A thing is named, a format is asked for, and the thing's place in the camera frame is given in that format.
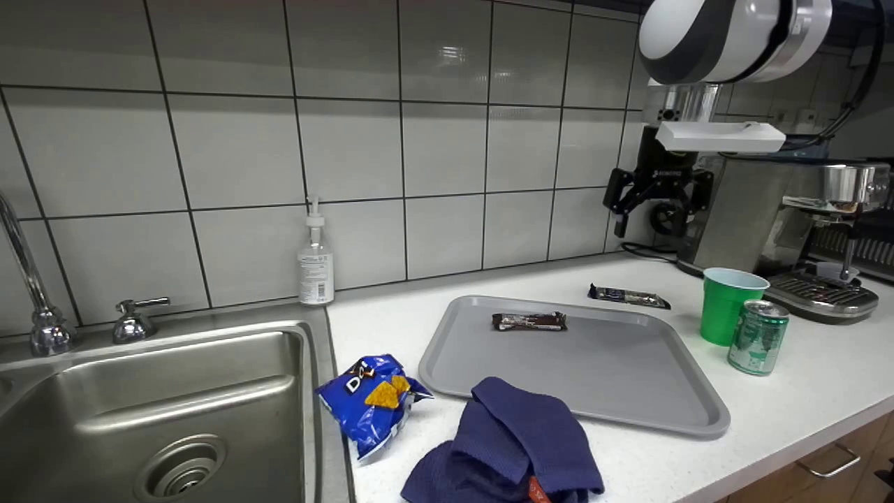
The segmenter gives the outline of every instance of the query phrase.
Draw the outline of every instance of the soap dispenser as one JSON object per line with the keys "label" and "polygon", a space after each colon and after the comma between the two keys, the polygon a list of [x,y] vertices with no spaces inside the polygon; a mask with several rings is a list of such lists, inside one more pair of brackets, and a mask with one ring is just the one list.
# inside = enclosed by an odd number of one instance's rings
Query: soap dispenser
{"label": "soap dispenser", "polygon": [[298,248],[298,301],[330,305],[336,299],[336,261],[324,245],[324,216],[313,198],[306,216],[306,245]]}

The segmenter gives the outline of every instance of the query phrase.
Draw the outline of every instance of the green cup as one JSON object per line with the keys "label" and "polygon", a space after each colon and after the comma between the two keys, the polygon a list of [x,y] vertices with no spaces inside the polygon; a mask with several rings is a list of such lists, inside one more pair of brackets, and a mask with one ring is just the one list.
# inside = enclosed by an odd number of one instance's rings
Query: green cup
{"label": "green cup", "polygon": [[767,280],[738,268],[703,268],[700,339],[729,347],[745,299],[759,299]]}

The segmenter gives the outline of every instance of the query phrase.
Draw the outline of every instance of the gray plastic tray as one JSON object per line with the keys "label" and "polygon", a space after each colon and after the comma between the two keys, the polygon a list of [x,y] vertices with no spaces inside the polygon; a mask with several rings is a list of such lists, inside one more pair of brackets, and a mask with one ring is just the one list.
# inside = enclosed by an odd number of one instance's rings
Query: gray plastic tray
{"label": "gray plastic tray", "polygon": [[[567,333],[498,333],[491,312],[563,312]],[[468,396],[477,380],[552,395],[584,420],[718,440],[729,410],[675,339],[643,312],[498,296],[449,301],[418,363],[438,395]]]}

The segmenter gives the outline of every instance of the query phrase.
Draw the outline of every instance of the coffee machine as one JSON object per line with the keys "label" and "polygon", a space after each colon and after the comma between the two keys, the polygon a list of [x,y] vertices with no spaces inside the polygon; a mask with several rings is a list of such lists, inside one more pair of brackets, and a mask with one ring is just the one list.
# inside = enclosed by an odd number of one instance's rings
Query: coffee machine
{"label": "coffee machine", "polygon": [[[820,322],[865,319],[876,296],[855,266],[865,236],[894,245],[886,213],[887,163],[801,163],[723,157],[711,206],[690,217],[674,244],[686,271],[716,266],[771,280],[767,299]],[[827,230],[843,236],[838,258],[812,258],[811,240]]]}

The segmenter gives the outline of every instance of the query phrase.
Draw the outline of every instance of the sink drain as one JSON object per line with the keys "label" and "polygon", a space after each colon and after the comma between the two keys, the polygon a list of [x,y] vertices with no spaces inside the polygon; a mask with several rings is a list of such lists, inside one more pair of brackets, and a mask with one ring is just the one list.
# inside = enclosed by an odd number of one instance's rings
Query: sink drain
{"label": "sink drain", "polygon": [[201,490],[222,463],[222,442],[211,434],[185,437],[162,447],[139,473],[137,490],[150,501],[172,501]]}

